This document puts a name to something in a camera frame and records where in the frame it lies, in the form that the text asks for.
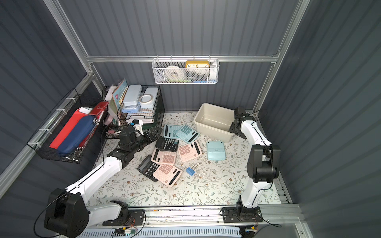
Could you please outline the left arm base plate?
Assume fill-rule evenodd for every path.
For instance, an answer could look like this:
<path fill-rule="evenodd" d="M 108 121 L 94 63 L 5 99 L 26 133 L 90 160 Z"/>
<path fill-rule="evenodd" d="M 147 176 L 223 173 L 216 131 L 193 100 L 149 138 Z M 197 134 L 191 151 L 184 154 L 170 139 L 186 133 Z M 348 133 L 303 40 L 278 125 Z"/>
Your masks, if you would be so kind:
<path fill-rule="evenodd" d="M 105 221 L 102 223 L 104 227 L 111 226 L 140 226 L 145 221 L 144 210 L 122 211 L 117 219 Z"/>

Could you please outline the pink calculator front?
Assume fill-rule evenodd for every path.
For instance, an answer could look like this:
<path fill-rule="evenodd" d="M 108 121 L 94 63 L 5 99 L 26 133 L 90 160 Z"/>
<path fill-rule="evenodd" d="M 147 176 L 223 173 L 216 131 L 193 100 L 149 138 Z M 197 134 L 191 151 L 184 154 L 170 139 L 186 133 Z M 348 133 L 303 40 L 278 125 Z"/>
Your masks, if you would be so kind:
<path fill-rule="evenodd" d="M 180 178 L 182 170 L 178 169 L 174 165 L 160 165 L 153 173 L 153 176 L 167 187 L 172 187 Z"/>

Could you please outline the beige plastic storage box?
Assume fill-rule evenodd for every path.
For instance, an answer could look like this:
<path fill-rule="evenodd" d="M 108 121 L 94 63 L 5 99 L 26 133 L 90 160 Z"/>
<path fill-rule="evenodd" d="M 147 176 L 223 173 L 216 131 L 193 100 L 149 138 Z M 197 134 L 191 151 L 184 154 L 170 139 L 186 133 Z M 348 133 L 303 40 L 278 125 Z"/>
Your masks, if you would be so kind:
<path fill-rule="evenodd" d="M 208 103 L 201 105 L 193 119 L 196 130 L 200 134 L 223 142 L 229 142 L 235 135 L 229 132 L 233 121 L 233 110 Z"/>

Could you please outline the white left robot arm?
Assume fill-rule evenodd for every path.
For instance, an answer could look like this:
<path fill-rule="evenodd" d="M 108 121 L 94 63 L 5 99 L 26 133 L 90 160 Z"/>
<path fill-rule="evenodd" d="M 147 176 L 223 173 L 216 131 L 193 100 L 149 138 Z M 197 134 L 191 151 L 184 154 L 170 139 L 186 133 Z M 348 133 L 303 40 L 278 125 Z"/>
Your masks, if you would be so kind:
<path fill-rule="evenodd" d="M 159 139 L 162 128 L 150 128 L 140 133 L 126 127 L 119 134 L 119 145 L 103 162 L 65 189 L 56 189 L 49 195 L 44 228 L 68 238 L 78 237 L 87 227 L 125 225 L 130 220 L 128 205 L 112 200 L 107 204 L 87 207 L 89 198 L 113 175 L 124 169 L 135 154 Z"/>

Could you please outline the pink calculator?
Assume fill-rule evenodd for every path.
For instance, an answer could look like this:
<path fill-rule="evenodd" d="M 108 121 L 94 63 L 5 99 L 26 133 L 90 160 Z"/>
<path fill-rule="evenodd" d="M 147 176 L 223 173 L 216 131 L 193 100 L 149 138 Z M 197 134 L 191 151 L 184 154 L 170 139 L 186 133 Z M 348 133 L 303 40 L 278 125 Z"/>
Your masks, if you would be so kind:
<path fill-rule="evenodd" d="M 172 187 L 180 178 L 182 170 L 178 169 L 174 165 L 160 165 L 153 173 L 153 176 L 167 187 Z"/>
<path fill-rule="evenodd" d="M 155 148 L 152 153 L 151 161 L 159 165 L 174 165 L 176 154 L 176 152 L 160 151 Z"/>
<path fill-rule="evenodd" d="M 178 148 L 181 162 L 196 159 L 202 155 L 201 147 L 197 141 L 189 143 Z"/>

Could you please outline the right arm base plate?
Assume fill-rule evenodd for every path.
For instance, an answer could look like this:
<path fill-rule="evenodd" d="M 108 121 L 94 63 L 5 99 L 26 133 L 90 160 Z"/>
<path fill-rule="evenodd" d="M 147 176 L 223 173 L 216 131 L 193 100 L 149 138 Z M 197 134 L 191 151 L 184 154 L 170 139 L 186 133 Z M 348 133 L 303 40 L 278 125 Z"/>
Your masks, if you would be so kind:
<path fill-rule="evenodd" d="M 238 208 L 223 207 L 220 210 L 220 215 L 224 223 L 260 223 L 263 221 L 261 209 L 243 207 L 238 211 Z"/>

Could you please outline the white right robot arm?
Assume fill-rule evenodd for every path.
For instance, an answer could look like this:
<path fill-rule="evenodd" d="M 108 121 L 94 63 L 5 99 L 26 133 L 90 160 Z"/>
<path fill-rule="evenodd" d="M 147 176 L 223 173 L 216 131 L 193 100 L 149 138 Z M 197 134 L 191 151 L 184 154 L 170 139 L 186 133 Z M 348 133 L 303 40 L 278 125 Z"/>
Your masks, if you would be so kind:
<path fill-rule="evenodd" d="M 241 106 L 234 109 L 234 121 L 229 132 L 247 140 L 251 145 L 247 159 L 249 181 L 236 203 L 236 210 L 238 215 L 253 214 L 258 210 L 263 192 L 269 190 L 279 176 L 281 149 L 266 138 L 259 127 L 259 120 Z"/>

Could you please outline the black calculator front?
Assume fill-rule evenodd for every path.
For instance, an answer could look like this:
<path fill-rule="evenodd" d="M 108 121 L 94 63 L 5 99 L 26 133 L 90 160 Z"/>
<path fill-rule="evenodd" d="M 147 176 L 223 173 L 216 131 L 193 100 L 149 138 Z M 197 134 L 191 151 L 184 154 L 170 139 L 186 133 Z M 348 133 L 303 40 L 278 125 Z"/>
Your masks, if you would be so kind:
<path fill-rule="evenodd" d="M 158 179 L 153 176 L 154 172 L 159 168 L 159 164 L 151 160 L 152 155 L 148 155 L 138 166 L 137 170 L 153 182 L 158 182 Z"/>

